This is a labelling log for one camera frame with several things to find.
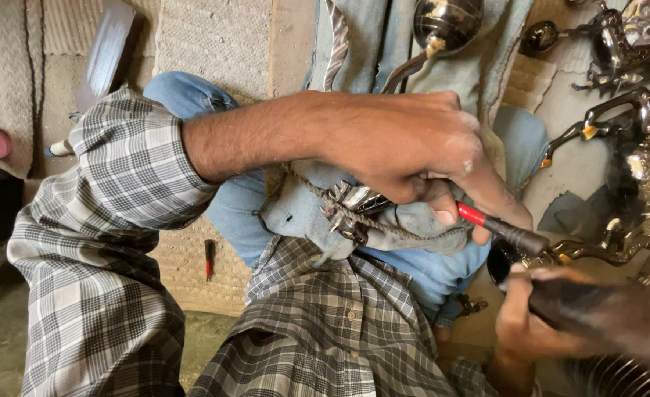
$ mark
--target knee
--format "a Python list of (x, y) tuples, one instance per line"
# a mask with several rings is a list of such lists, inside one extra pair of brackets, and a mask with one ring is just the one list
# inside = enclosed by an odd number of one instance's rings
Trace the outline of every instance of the knee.
[(494, 120), (494, 132), (505, 148), (521, 146), (530, 151), (548, 143), (545, 124), (538, 117), (515, 106), (502, 106)]
[(185, 93), (191, 74), (183, 71), (164, 71), (157, 74), (144, 88), (144, 97), (165, 104), (168, 98)]

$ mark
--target plaid shirt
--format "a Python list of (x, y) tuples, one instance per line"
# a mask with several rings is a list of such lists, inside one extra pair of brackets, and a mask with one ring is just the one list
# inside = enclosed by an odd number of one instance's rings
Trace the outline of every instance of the plaid shirt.
[[(9, 243), (30, 284), (22, 394), (182, 395), (184, 315), (146, 253), (158, 230), (205, 212), (218, 186), (190, 166), (180, 120), (127, 87), (90, 109), (70, 142), (79, 164), (43, 182)], [(476, 364), (440, 371), (407, 274), (319, 259), (307, 240), (273, 238), (189, 396), (496, 395)]]

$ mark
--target wooden block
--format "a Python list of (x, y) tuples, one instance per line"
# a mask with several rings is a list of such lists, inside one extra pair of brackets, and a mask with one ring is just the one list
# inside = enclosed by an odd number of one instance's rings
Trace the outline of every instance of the wooden block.
[(144, 16), (120, 0), (105, 0), (87, 69), (75, 92), (75, 105), (86, 112), (122, 85), (144, 24)]
[(316, 1), (273, 0), (268, 44), (269, 99), (300, 91), (310, 69)]

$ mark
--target rope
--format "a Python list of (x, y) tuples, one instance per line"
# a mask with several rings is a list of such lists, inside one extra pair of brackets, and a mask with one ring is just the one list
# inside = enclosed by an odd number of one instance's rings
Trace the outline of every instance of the rope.
[(292, 167), (290, 167), (290, 163), (283, 163), (283, 169), (285, 172), (288, 174), (295, 176), (296, 179), (298, 179), (305, 187), (308, 188), (311, 192), (316, 194), (318, 197), (320, 197), (325, 203), (331, 205), (334, 208), (337, 208), (338, 211), (341, 211), (344, 213), (348, 218), (354, 219), (355, 221), (362, 223), (366, 226), (369, 226), (370, 228), (378, 229), (383, 232), (389, 232), (393, 233), (394, 235), (400, 235), (402, 237), (406, 237), (408, 239), (414, 239), (414, 240), (419, 240), (419, 241), (424, 241), (424, 240), (435, 240), (435, 239), (441, 239), (444, 237), (450, 237), (459, 233), (467, 233), (467, 231), (470, 229), (469, 225), (462, 225), (459, 228), (454, 228), (450, 230), (446, 230), (442, 233), (440, 233), (438, 236), (435, 237), (422, 237), (418, 236), (415, 233), (411, 233), (408, 230), (404, 230), (402, 228), (398, 228), (396, 226), (391, 226), (391, 225), (384, 225), (383, 223), (374, 221), (373, 219), (360, 215), (349, 208), (345, 207), (341, 203), (337, 202), (334, 198), (330, 197), (329, 191), (327, 189), (321, 189), (318, 186), (313, 185), (312, 182), (310, 182), (305, 176), (302, 176), (295, 172)]

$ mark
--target hairy forearm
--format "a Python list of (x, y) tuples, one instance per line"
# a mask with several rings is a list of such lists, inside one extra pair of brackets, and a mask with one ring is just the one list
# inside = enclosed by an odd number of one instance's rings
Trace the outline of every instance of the hairy forearm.
[(532, 361), (516, 359), (496, 348), (484, 373), (502, 397), (528, 397), (533, 392), (536, 367)]
[(326, 96), (302, 92), (256, 106), (185, 122), (182, 140), (193, 168), (209, 182), (222, 182), (256, 167), (323, 153)]

